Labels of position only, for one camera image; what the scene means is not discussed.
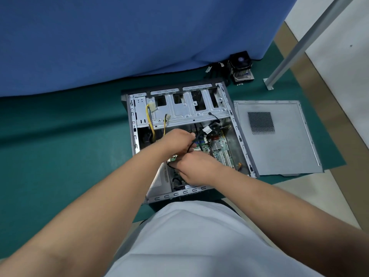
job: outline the person's right hand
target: person's right hand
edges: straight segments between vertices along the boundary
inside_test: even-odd
[[[219,173],[226,167],[214,157],[202,151],[180,155],[168,163],[178,170],[179,175],[190,185],[214,186]]]

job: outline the yellow cable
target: yellow cable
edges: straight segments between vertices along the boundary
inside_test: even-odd
[[[149,126],[151,128],[152,141],[155,142],[155,131],[154,131],[154,127],[152,127],[152,123],[151,123],[150,116],[149,116],[149,111],[147,110],[148,107],[149,107],[149,104],[146,105],[146,117],[147,117],[147,121],[149,122]]]
[[[163,136],[165,135],[165,125],[166,125],[166,116],[167,116],[168,114],[165,114],[165,116],[164,116],[164,134],[163,134]]]

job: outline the forearm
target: forearm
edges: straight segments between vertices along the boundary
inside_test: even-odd
[[[358,269],[368,258],[365,233],[288,192],[230,168],[215,187],[285,253],[324,275]]]
[[[142,150],[59,213],[11,256],[2,270],[11,268],[12,260],[18,263],[13,264],[16,267],[20,259],[35,258],[55,263],[51,267],[55,272],[36,270],[38,276],[56,273],[101,276],[127,234],[164,159],[156,144]]]

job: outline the person's left hand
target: person's left hand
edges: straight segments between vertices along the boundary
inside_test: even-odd
[[[163,138],[156,141],[155,144],[160,145],[161,149],[164,150],[169,158],[175,154],[187,153],[188,147],[191,145],[194,139],[195,133],[189,133],[185,130],[175,128],[165,134]]]

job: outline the metal pole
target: metal pole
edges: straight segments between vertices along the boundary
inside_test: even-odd
[[[295,63],[307,48],[328,28],[353,0],[334,0],[314,25],[306,32],[287,57],[279,64],[269,78],[264,79],[268,90],[273,89],[275,82]]]

